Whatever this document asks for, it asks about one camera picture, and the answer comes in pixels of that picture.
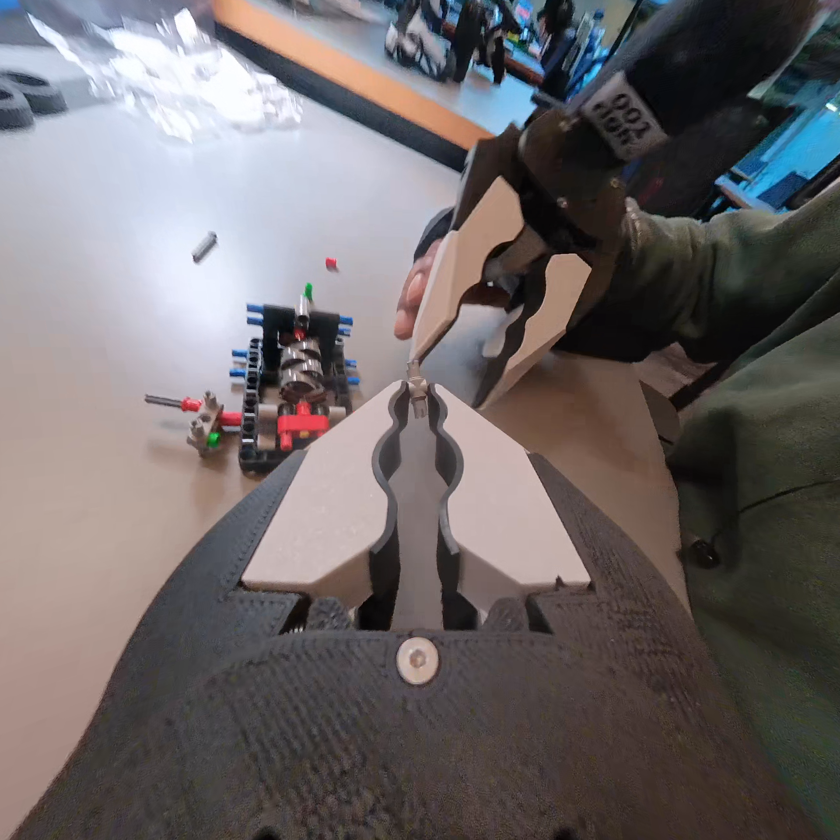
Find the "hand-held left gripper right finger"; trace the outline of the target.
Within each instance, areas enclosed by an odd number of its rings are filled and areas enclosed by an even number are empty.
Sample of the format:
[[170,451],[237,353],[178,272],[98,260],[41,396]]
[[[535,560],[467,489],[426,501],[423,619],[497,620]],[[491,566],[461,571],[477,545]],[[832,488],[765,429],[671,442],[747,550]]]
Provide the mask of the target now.
[[446,489],[437,525],[445,599],[474,607],[592,578],[529,452],[454,394],[429,387],[435,468]]

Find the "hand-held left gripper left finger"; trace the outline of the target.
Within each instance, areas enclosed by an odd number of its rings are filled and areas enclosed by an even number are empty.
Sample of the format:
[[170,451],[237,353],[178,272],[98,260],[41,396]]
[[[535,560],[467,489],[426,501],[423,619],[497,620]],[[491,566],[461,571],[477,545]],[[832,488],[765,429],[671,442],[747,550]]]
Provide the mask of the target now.
[[242,574],[245,588],[334,597],[346,607],[373,594],[371,550],[385,534],[388,507],[374,452],[402,390],[402,381],[388,385],[304,451]]

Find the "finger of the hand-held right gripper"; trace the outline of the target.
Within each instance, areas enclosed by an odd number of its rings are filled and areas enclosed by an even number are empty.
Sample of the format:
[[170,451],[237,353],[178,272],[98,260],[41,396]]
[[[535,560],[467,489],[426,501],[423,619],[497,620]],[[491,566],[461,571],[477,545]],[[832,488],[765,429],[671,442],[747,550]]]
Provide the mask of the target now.
[[519,194],[498,176],[438,248],[416,316],[409,361],[424,362],[456,321],[467,292],[481,283],[490,253],[512,243],[523,228]]
[[521,311],[490,360],[473,407],[485,410],[506,394],[564,335],[591,268],[578,255],[552,256],[539,280],[524,286]]

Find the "person's right forearm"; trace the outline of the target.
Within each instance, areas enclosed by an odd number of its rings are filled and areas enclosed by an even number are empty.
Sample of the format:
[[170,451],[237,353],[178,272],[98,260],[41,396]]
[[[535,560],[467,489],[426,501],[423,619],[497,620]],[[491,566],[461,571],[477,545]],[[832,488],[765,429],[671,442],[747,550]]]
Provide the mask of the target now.
[[633,363],[677,343],[694,362],[733,362],[791,318],[838,308],[838,182],[793,212],[707,223],[628,199],[622,233],[609,286],[556,350]]

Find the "black lego engine assembly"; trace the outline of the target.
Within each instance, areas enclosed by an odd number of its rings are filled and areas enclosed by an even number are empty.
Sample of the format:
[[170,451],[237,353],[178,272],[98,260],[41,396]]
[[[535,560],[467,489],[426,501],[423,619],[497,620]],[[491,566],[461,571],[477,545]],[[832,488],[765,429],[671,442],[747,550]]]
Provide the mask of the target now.
[[256,478],[351,415],[360,379],[345,354],[352,318],[319,308],[311,282],[294,304],[249,303],[246,311],[257,332],[231,351],[229,376],[240,384],[241,407],[223,428],[238,434],[240,471]]

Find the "person's right hand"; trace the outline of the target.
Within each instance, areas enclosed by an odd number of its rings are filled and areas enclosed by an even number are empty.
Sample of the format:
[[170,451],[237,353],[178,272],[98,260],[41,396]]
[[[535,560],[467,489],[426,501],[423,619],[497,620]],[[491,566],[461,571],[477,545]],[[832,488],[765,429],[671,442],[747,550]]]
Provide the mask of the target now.
[[433,267],[441,238],[432,242],[426,251],[415,258],[403,284],[396,306],[394,336],[400,341],[412,338],[417,314],[424,300],[430,271]]

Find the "white black machine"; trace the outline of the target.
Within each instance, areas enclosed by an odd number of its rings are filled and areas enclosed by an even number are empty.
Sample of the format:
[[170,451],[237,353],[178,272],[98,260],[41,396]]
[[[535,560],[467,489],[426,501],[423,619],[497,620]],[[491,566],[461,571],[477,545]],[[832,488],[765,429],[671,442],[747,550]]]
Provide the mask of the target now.
[[386,30],[384,51],[395,63],[435,82],[455,79],[455,53],[443,38],[447,1],[404,1]]

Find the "wooden edged background table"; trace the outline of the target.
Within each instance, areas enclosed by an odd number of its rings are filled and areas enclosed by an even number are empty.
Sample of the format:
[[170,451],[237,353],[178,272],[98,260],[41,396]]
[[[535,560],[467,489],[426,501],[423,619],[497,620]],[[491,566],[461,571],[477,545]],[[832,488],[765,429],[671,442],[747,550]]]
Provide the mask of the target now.
[[387,57],[386,27],[299,13],[283,3],[213,2],[216,35],[284,85],[453,171],[469,150],[534,110],[533,89],[488,69],[440,83]]

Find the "person's green sweatshirt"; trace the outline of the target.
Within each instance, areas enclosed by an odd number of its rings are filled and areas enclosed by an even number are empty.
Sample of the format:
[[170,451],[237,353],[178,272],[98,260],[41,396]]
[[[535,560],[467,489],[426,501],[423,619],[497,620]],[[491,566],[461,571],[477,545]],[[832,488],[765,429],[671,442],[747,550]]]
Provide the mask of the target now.
[[690,416],[670,464],[692,610],[742,718],[816,831],[838,838],[838,348],[784,346]]

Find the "clear plastic bags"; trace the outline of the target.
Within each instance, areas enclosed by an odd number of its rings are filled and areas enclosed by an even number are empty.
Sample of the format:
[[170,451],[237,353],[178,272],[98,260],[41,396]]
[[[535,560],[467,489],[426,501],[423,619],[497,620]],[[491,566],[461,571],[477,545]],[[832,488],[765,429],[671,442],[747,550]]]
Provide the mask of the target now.
[[194,144],[296,128],[298,95],[210,32],[209,2],[22,2],[39,37],[94,98]]

